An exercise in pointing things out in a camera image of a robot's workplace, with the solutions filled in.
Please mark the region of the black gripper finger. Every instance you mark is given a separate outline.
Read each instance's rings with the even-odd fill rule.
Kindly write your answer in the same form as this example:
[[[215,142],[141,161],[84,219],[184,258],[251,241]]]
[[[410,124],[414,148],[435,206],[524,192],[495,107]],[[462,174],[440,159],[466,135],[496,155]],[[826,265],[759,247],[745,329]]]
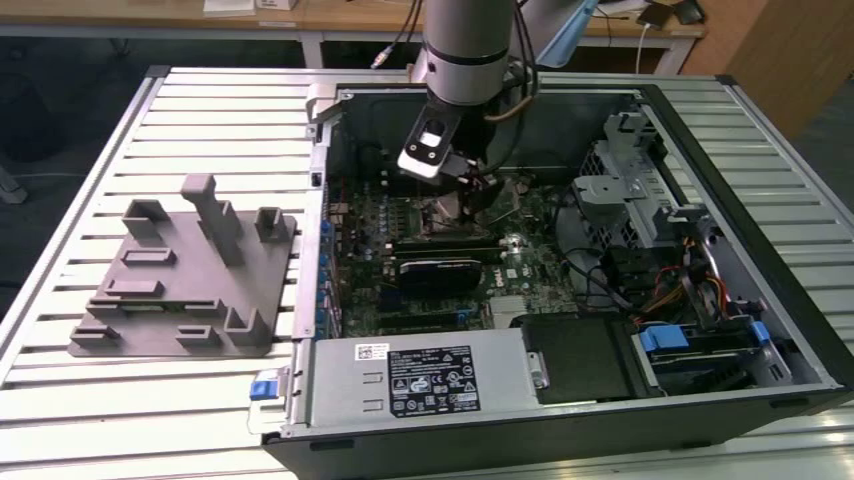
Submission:
[[[459,223],[475,222],[476,214],[487,209],[500,193],[500,179],[470,167],[459,177]]]

